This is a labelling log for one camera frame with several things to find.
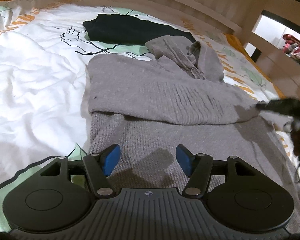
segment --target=bed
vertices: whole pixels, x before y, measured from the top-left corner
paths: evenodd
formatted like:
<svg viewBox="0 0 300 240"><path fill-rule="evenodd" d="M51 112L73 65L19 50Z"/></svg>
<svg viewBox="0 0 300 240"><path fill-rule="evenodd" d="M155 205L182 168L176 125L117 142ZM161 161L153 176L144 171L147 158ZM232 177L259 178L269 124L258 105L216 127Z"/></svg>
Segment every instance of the bed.
<svg viewBox="0 0 300 240"><path fill-rule="evenodd" d="M236 36L185 14L163 16L128 0L1 0L0 231L9 230L1 207L12 188L58 156L75 160L89 150L89 60L100 53L150 60L145 46L91 42L82 22L100 13L189 30L216 51L226 83L259 101L284 96ZM289 135L278 129L277 135L300 175Z"/></svg>

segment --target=black cloth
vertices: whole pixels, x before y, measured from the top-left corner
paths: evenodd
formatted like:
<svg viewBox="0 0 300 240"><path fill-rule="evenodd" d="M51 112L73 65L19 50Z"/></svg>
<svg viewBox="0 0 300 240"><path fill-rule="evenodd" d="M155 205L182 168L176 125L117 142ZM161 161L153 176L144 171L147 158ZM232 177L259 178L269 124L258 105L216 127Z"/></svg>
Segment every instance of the black cloth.
<svg viewBox="0 0 300 240"><path fill-rule="evenodd" d="M97 18L83 23L90 41L111 44L144 45L161 36L184 36L195 42L190 32L183 32L169 25L140 20L130 15L98 14Z"/></svg>

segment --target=gray sweater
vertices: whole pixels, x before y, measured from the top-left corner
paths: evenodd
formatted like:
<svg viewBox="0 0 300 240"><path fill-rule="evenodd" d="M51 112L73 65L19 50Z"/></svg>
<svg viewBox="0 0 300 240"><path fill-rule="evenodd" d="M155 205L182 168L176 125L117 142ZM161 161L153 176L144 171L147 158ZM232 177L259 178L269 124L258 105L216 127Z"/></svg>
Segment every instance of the gray sweater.
<svg viewBox="0 0 300 240"><path fill-rule="evenodd" d="M121 160L109 177L114 188L182 189L188 178L175 158L178 144L216 160L237 155L290 192L295 212L288 230L300 232L296 169L273 127L255 110L256 101L222 82L223 67L206 45L164 36L146 46L156 60L102 54L88 64L90 153L121 146ZM214 176L210 186L222 179Z"/></svg>

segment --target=bed frame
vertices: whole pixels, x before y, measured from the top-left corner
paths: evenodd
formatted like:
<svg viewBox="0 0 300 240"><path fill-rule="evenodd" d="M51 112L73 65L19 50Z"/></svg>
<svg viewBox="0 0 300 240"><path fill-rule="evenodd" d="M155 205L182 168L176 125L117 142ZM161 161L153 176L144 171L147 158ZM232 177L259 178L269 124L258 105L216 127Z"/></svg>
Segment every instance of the bed frame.
<svg viewBox="0 0 300 240"><path fill-rule="evenodd" d="M234 34L261 52L260 69L286 96L300 98L300 66L252 31L262 10L300 26L300 2L295 0L110 0L115 6L143 11L192 31Z"/></svg>

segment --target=bed headboard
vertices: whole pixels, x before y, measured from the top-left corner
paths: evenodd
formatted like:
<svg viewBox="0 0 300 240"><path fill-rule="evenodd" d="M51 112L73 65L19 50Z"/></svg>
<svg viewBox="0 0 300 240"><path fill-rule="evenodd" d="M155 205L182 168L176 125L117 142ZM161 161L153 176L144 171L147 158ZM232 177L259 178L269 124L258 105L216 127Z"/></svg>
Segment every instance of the bed headboard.
<svg viewBox="0 0 300 240"><path fill-rule="evenodd" d="M269 42L252 33L263 10L278 14L300 24L300 5L286 0L114 0L133 4L132 9L154 8L161 11L162 19L169 14L189 19L200 27L208 26L236 35L242 44L257 47L261 56L258 66L287 96L300 98L300 66Z"/></svg>

